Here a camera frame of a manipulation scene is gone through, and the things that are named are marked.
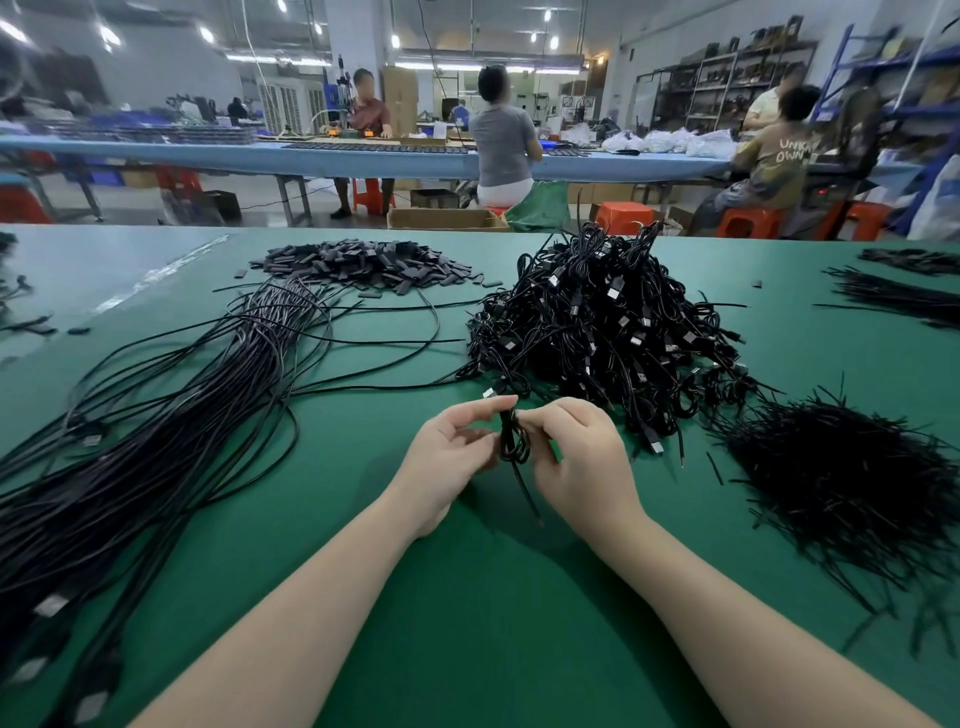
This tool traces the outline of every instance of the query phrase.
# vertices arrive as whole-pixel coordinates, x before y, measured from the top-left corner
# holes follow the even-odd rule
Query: blue workbench
[[[283,147],[283,143],[273,142],[250,145],[137,144],[75,141],[54,136],[0,136],[0,154],[31,149],[260,175],[430,180],[476,180],[480,177],[479,157],[473,151],[465,155],[439,155]],[[592,152],[589,157],[544,157],[543,162],[533,165],[533,174],[537,180],[568,182],[674,182],[721,175],[728,167],[723,159],[670,154],[625,157]],[[876,184],[903,189],[920,170],[920,166],[904,162],[879,164],[870,179]]]

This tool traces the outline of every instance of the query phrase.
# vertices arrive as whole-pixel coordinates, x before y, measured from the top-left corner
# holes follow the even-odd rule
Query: woman
[[[534,186],[530,161],[543,159],[534,123],[510,106],[510,79],[502,65],[489,65],[477,78],[480,96],[490,104],[470,119],[480,156],[477,200],[484,207],[513,207]]]

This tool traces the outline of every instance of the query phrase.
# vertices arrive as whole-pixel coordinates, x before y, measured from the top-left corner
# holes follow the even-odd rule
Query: hand
[[[468,425],[514,405],[516,395],[455,404],[420,428],[387,488],[413,509],[418,538],[437,527],[475,473],[496,465],[499,435]]]
[[[537,487],[588,544],[618,539],[646,520],[623,440],[606,412],[565,397],[516,415],[530,435]],[[560,446],[562,462],[550,440]]]

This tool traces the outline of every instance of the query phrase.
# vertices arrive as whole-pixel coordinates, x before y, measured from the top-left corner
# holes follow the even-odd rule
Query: red shirt
[[[353,111],[350,113],[350,126],[353,129],[358,132],[369,129],[375,134],[382,134],[384,124],[390,124],[390,110],[382,101],[370,99],[363,106],[353,102]]]

